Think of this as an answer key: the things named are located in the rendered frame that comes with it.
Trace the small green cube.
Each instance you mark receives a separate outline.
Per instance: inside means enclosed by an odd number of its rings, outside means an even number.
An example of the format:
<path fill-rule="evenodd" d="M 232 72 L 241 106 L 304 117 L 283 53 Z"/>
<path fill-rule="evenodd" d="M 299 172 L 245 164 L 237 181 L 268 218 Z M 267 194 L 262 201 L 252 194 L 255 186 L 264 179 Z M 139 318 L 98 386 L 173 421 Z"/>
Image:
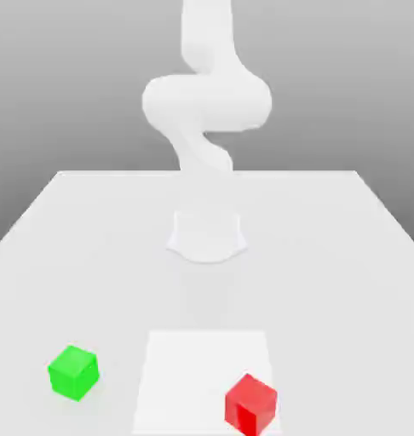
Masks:
<path fill-rule="evenodd" d="M 52 389 L 75 401 L 98 382 L 100 372 L 95 353 L 68 345 L 48 366 Z"/>

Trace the small red cube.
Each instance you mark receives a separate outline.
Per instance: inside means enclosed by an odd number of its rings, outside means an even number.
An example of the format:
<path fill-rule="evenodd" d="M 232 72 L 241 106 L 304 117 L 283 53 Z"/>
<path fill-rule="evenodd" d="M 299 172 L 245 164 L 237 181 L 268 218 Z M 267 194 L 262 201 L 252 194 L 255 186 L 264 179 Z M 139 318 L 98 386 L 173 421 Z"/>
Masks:
<path fill-rule="evenodd" d="M 276 416 L 278 392 L 245 374 L 225 395 L 224 420 L 244 436 L 261 436 Z"/>

